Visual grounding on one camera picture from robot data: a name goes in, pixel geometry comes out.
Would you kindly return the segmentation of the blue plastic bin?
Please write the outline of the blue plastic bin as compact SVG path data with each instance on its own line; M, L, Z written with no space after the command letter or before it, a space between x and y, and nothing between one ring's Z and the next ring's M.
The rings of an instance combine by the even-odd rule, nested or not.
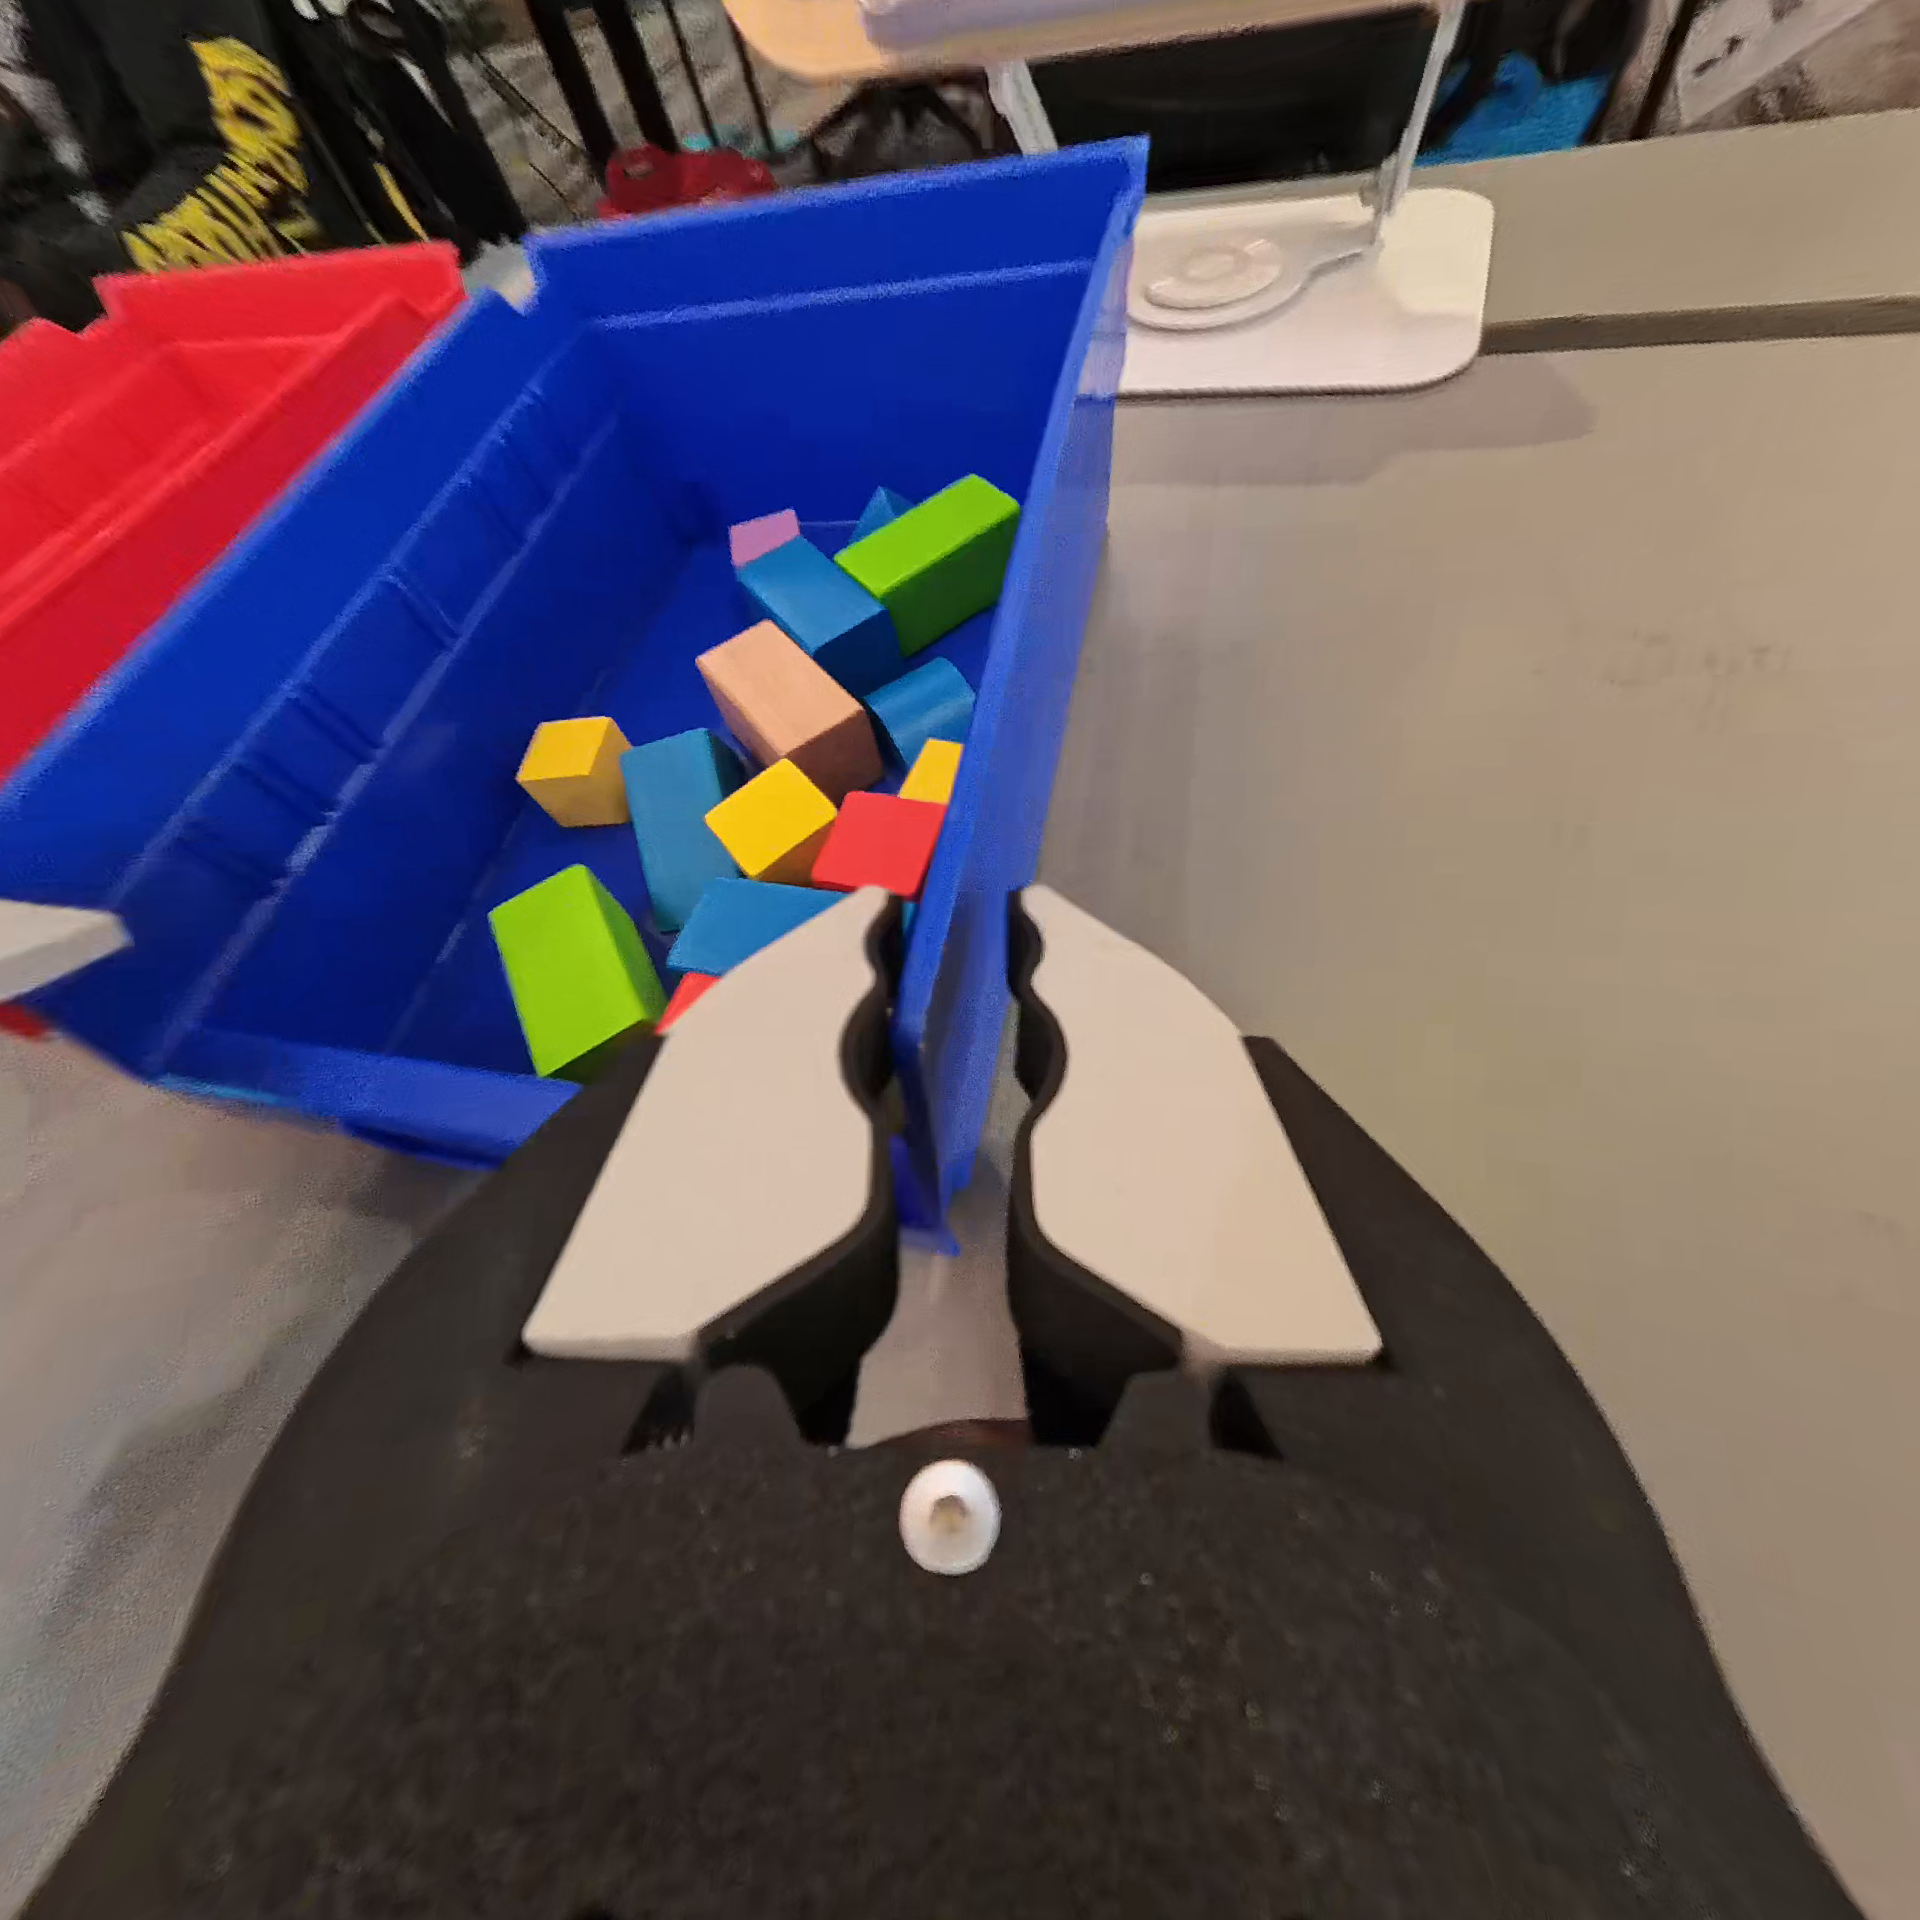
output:
M5 785L5 898L131 947L34 992L131 1074L495 1165L529 1068L489 911L630 827L536 819L541 721L716 726L736 520L846 538L880 484L1022 505L1001 599L927 647L972 691L892 1028L904 1216L972 1176L1006 904L1040 862L1109 538L1148 137L554 228L465 304Z

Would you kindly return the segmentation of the red plastic bin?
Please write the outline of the red plastic bin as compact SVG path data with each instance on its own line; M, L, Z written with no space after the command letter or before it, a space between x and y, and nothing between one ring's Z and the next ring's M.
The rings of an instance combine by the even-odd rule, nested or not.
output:
M449 241L103 277L5 341L5 771L461 304Z

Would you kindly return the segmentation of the white board stand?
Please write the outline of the white board stand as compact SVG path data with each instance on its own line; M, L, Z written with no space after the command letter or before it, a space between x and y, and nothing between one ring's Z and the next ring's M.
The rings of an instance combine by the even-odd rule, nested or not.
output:
M1487 336L1493 201L1418 185L1469 3L1006 3L1017 144L1142 132L1131 396L1428 388Z

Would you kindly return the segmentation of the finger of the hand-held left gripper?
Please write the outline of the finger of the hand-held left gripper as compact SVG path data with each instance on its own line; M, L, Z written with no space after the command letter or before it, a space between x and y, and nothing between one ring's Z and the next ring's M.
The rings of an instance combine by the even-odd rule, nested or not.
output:
M5 1003L131 947L114 911L5 898Z

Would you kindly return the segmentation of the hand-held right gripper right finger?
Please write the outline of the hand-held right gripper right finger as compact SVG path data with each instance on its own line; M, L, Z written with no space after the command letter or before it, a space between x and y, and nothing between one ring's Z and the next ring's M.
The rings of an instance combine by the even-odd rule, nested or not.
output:
M1373 1362L1376 1318L1232 1022L1043 884L1010 904L1010 990L1022 1354L1052 1374Z

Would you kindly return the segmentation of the blue floor tub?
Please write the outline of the blue floor tub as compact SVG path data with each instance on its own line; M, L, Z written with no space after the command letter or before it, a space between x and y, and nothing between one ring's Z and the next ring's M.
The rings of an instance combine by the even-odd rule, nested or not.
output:
M1549 78L1524 51L1508 51L1452 130L1428 124L1418 164L1577 149L1602 124L1616 78L1620 70Z

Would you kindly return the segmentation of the pile of coloured wooden blocks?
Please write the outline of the pile of coloured wooden blocks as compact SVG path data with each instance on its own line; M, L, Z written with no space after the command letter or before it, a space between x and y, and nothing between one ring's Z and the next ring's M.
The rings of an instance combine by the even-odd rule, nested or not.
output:
M582 1085L837 896L876 887L914 927L972 726L938 641L997 608L1017 520L981 476L924 505L876 492L838 554L791 511L742 520L751 622L694 657L716 726L529 731L516 788L550 830L625 827L642 884L633 915L571 860L489 911L536 1074Z

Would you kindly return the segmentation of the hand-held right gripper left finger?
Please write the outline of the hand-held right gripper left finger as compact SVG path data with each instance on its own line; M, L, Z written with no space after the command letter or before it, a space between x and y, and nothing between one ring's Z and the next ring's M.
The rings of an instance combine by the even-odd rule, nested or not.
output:
M880 1230L897 1268L883 1063L897 898L837 896L736 961L653 1051L519 1329L541 1360L688 1362Z

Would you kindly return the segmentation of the grey desk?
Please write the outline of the grey desk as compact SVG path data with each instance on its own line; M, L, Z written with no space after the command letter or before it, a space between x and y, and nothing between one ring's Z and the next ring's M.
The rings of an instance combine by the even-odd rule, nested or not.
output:
M1916 115L1468 170L1493 324L1916 296ZM1043 884L1172 956L1514 1282L1738 1710L1916 1917L1916 336L1125 400ZM633 1073L489 1178L5 1046L5 1917L149 1718L297 1428L465 1523Z

